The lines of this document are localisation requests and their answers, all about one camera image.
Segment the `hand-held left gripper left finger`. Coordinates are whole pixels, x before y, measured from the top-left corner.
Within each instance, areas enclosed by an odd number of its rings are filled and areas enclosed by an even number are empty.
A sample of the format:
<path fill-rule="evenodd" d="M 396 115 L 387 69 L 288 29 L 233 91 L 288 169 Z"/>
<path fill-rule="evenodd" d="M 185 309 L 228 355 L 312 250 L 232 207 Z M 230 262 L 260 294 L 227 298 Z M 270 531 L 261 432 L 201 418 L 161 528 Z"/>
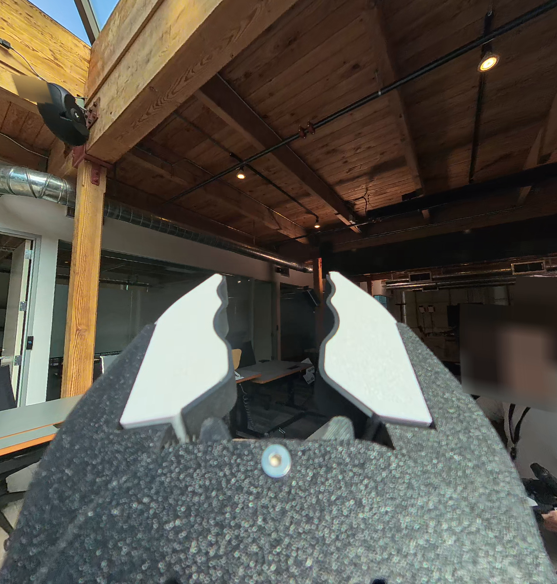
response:
<path fill-rule="evenodd" d="M 121 415 L 124 429 L 171 425 L 180 442 L 236 404 L 226 278 L 213 274 L 179 298 L 155 328 Z"/>

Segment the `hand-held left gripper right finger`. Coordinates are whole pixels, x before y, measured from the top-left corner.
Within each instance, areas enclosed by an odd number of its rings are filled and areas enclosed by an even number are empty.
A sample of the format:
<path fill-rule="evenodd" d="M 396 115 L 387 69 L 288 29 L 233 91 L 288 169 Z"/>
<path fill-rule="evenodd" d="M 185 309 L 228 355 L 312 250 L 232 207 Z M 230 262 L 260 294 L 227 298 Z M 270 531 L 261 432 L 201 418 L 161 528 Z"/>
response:
<path fill-rule="evenodd" d="M 368 416 L 431 427 L 433 417 L 396 319 L 341 273 L 329 272 L 327 281 L 326 305 L 334 323 L 320 346 L 323 379 Z"/>

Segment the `wooden desk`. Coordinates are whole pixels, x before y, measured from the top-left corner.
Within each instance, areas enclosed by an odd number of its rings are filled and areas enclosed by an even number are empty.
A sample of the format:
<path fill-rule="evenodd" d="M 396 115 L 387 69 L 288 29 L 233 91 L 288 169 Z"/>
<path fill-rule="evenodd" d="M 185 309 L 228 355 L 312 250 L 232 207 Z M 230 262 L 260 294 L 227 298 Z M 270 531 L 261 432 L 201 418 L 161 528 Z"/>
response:
<path fill-rule="evenodd" d="M 239 367 L 236 370 L 238 373 L 236 383 L 252 382 L 255 384 L 267 384 L 300 372 L 305 372 L 312 367 L 312 363 L 306 361 L 260 361 L 252 366 Z"/>

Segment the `grey desk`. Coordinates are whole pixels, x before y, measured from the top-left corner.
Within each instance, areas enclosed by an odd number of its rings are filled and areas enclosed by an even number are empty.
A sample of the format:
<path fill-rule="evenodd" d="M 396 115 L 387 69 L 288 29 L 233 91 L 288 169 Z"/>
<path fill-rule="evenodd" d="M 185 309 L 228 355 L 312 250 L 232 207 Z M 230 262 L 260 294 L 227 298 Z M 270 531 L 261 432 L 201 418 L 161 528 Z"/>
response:
<path fill-rule="evenodd" d="M 0 458 L 48 444 L 81 395 L 0 411 Z"/>

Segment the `glass door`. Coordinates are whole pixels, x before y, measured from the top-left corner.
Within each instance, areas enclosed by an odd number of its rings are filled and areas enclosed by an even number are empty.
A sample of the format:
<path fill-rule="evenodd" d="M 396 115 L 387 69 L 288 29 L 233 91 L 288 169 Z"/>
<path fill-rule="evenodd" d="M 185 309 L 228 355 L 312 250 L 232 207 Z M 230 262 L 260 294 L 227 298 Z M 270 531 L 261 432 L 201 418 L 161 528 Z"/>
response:
<path fill-rule="evenodd" d="M 38 242 L 0 231 L 0 384 L 23 405 L 28 351 L 33 346 L 31 308 Z"/>

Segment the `black device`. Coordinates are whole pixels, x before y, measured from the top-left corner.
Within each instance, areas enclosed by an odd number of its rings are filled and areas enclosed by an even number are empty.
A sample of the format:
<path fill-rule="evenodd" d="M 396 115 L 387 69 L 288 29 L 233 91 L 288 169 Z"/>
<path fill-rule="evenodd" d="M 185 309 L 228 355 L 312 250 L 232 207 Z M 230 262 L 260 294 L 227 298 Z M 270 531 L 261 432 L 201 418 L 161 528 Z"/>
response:
<path fill-rule="evenodd" d="M 531 507 L 535 515 L 557 511 L 557 478 L 538 463 L 532 463 L 530 469 L 535 478 L 523 478 L 522 483 L 527 496 L 534 501 Z"/>

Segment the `black ceiling pipe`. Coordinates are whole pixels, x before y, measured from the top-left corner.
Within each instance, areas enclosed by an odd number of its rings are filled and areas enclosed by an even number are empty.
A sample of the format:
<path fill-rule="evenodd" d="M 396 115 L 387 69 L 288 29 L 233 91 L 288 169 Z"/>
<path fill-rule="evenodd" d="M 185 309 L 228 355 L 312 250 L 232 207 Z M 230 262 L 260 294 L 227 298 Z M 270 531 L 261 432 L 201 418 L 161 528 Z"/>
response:
<path fill-rule="evenodd" d="M 213 176 L 211 176 L 210 178 L 194 185 L 191 186 L 189 188 L 187 188 L 186 190 L 182 191 L 179 194 L 176 194 L 175 196 L 171 197 L 169 200 L 166 200 L 163 205 L 164 206 L 168 206 L 171 205 L 173 203 L 175 203 L 176 201 L 179 201 L 183 198 L 185 198 L 186 196 L 200 190 L 200 189 L 204 189 L 206 186 L 209 186 L 219 180 L 221 180 L 222 178 L 224 178 L 226 175 L 234 173 L 234 171 L 238 171 L 241 170 L 242 168 L 246 167 L 246 166 L 251 166 L 253 164 L 253 162 L 266 157 L 268 155 L 274 154 L 276 152 L 281 152 L 282 149 L 286 148 L 287 146 L 289 146 L 292 142 L 295 142 L 297 140 L 304 140 L 306 139 L 306 137 L 308 135 L 313 135 L 316 133 L 316 131 L 322 127 L 325 127 L 326 125 L 336 121 L 337 119 L 348 115 L 354 111 L 356 111 L 357 109 L 377 100 L 382 98 L 385 95 L 390 94 L 392 91 L 396 91 L 398 89 L 400 89 L 401 87 L 405 86 L 408 83 L 411 83 L 412 81 L 415 81 L 416 79 L 419 79 L 420 77 L 442 67 L 445 64 L 448 64 L 456 59 L 458 59 L 459 57 L 468 54 L 470 52 L 472 52 L 474 49 L 480 48 L 483 45 L 488 44 L 489 42 L 515 30 L 516 28 L 523 26 L 531 21 L 533 21 L 536 18 L 539 18 L 545 14 L 547 14 L 548 12 L 554 10 L 557 8 L 557 1 L 547 1 L 543 4 L 540 4 L 539 6 L 537 6 L 536 8 L 527 11 L 525 13 L 523 13 L 522 15 L 514 18 L 513 20 L 510 20 L 509 22 L 501 25 L 500 27 L 490 31 L 489 33 L 483 34 L 480 37 L 476 38 L 475 40 L 472 40 L 468 43 L 466 43 L 465 45 L 458 47 L 452 51 L 450 51 L 447 54 L 444 54 L 438 58 L 436 58 L 435 60 L 428 62 L 427 64 L 423 65 L 422 67 L 416 69 L 415 71 L 407 74 L 404 77 L 401 77 L 398 80 L 393 81 L 392 83 L 388 84 L 388 85 L 384 85 L 381 89 L 374 91 L 370 94 L 365 95 L 364 97 L 356 100 L 355 102 L 333 112 L 330 113 L 328 116 L 320 119 L 319 121 L 316 122 L 308 122 L 307 125 L 305 127 L 299 127 L 297 132 L 290 135 L 287 138 L 284 138 L 282 141 L 277 142 L 275 144 L 272 144 L 270 147 L 267 147 L 265 150 L 259 151 L 256 154 L 254 154 L 251 157 L 245 158 L 245 159 L 239 159 L 237 161 L 236 164 L 234 164 L 233 166 L 225 169 L 224 171 L 221 171 Z"/>

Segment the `skylight window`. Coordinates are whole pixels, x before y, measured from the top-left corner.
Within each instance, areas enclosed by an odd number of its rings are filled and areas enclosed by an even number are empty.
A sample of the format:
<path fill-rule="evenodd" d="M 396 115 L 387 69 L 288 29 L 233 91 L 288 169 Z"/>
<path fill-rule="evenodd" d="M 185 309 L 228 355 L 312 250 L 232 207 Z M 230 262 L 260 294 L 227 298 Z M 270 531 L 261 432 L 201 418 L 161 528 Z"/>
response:
<path fill-rule="evenodd" d="M 74 1 L 31 1 L 51 19 L 62 25 L 80 40 L 91 46 L 84 24 Z M 118 1 L 90 1 L 96 22 L 101 30 Z"/>

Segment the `wooden post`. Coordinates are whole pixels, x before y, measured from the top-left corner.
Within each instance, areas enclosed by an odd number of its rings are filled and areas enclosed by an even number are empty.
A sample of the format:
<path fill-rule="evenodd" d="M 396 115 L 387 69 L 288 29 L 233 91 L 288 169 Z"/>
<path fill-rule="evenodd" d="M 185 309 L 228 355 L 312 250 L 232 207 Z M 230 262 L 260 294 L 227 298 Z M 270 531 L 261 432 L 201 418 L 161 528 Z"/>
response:
<path fill-rule="evenodd" d="M 92 385 L 106 175 L 89 159 L 78 166 L 61 398 L 82 395 Z"/>

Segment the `silver ventilation duct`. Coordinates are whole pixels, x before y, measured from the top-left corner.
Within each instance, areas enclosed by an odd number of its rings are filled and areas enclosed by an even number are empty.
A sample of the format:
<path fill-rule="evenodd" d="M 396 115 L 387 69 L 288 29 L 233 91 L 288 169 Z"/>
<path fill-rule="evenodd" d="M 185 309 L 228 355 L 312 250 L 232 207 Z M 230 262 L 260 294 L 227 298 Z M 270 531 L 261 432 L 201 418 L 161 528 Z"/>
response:
<path fill-rule="evenodd" d="M 65 207 L 76 207 L 76 187 L 66 179 L 23 166 L 0 163 L 0 197 L 3 195 L 22 196 L 50 201 Z M 233 242 L 220 236 L 192 231 L 178 222 L 166 220 L 155 214 L 137 210 L 110 199 L 106 199 L 104 202 L 103 217 L 237 253 L 248 258 L 267 261 L 283 269 L 312 273 L 311 266 L 286 259 L 274 252 Z"/>

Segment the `black wall speaker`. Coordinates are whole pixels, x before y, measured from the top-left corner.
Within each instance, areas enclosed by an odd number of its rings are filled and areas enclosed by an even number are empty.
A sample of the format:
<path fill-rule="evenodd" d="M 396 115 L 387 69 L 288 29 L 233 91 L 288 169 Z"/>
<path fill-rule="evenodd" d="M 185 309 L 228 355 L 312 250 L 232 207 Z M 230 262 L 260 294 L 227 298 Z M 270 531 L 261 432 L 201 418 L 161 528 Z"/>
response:
<path fill-rule="evenodd" d="M 60 85 L 46 82 L 49 96 L 37 101 L 42 119 L 56 138 L 72 147 L 89 139 L 85 113 L 74 96 Z"/>

